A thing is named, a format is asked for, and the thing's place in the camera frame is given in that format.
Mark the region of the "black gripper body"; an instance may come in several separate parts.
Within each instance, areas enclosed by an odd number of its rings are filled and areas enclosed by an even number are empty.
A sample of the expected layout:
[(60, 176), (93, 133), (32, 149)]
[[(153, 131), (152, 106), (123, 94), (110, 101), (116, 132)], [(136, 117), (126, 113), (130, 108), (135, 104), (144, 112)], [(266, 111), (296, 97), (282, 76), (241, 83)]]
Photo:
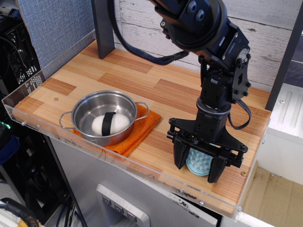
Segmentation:
[(227, 131), (227, 121), (232, 122), (230, 112), (230, 107), (222, 110), (202, 107), (198, 109), (195, 120), (171, 118), (167, 137), (173, 143), (179, 139), (190, 149), (225, 158), (226, 166), (240, 167), (248, 147)]

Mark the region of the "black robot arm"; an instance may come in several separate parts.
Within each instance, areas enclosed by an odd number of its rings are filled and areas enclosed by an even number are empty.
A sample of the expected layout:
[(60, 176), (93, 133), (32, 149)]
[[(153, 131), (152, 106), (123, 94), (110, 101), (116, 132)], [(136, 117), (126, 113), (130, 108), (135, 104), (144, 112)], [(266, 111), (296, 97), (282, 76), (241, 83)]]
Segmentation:
[(177, 47), (195, 53), (201, 64), (202, 91), (195, 120), (171, 118), (168, 137), (174, 163), (182, 168), (191, 149), (212, 156), (208, 182), (215, 183), (227, 166), (240, 167), (248, 147), (226, 129), (233, 104), (250, 112), (248, 95), (249, 42), (227, 17), (221, 0), (156, 0), (164, 34)]

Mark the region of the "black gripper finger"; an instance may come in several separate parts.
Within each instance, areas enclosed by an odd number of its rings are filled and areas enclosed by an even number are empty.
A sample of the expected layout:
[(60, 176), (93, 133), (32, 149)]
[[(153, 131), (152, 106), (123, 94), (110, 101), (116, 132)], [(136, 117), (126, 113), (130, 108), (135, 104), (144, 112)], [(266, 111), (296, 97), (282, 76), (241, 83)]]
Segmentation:
[(209, 183), (216, 183), (223, 173), (227, 164), (227, 159), (222, 157), (213, 157), (210, 165), (210, 172), (208, 175)]
[(173, 151), (174, 151), (174, 164), (178, 169), (181, 169), (186, 163), (188, 157), (190, 146), (179, 140), (175, 139)]

